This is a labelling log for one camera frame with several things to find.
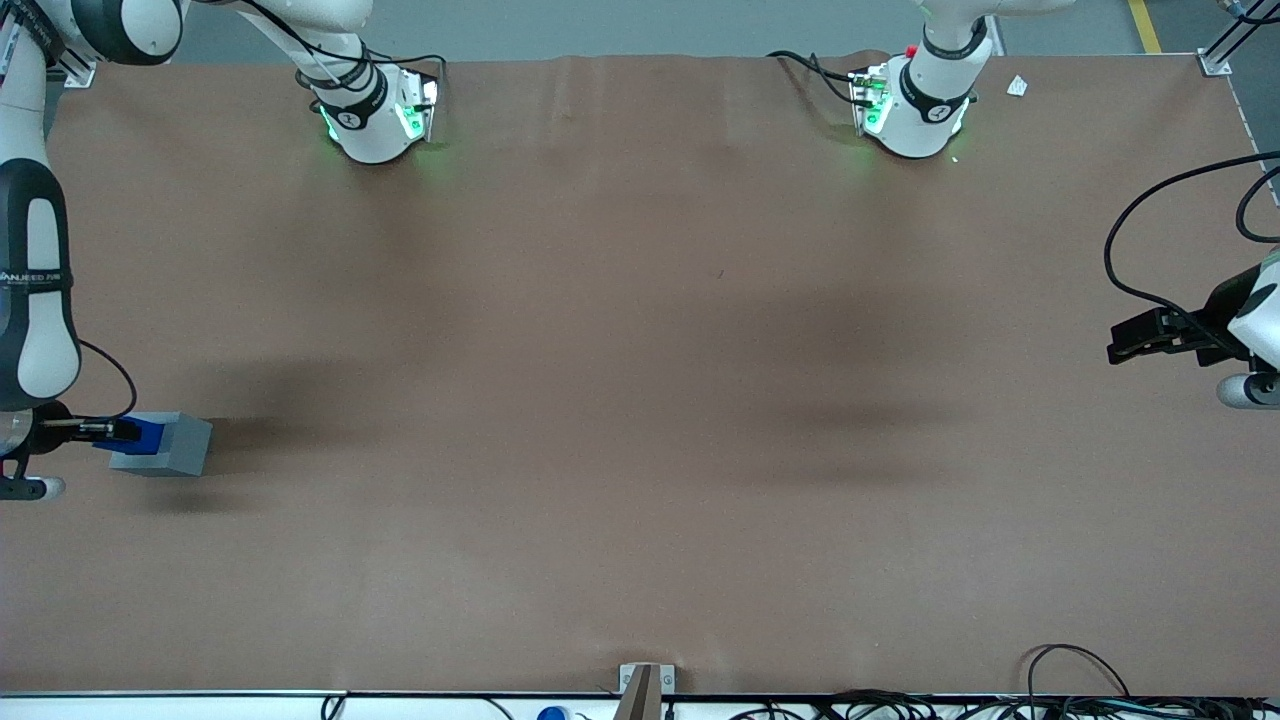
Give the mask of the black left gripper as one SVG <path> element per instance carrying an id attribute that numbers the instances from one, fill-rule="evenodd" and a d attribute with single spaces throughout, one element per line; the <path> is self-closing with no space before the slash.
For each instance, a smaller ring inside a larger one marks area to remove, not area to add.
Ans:
<path id="1" fill-rule="evenodd" d="M 1212 366 L 1229 359 L 1247 361 L 1251 366 L 1267 366 L 1262 355 L 1229 329 L 1233 322 L 1242 328 L 1245 320 L 1253 322 L 1267 299 L 1267 284 L 1258 284 L 1261 272 L 1262 265 L 1257 264 L 1221 282 L 1196 313 L 1212 338 L 1187 334 L 1190 325 L 1180 314 L 1167 307 L 1151 307 L 1112 327 L 1112 340 L 1106 347 L 1107 363 L 1117 366 L 1143 356 L 1194 354 L 1198 366 Z"/>

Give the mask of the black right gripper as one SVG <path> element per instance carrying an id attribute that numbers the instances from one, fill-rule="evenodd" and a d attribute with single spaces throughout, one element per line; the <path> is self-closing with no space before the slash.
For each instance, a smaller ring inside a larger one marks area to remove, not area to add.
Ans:
<path id="1" fill-rule="evenodd" d="M 50 454 L 68 442 L 69 430 L 58 421 L 69 421 L 65 404 L 51 401 L 33 409 L 1 411 L 3 480 L 22 480 L 33 455 Z M 129 418 L 77 418 L 70 442 L 100 448 L 141 446 L 143 432 Z"/>

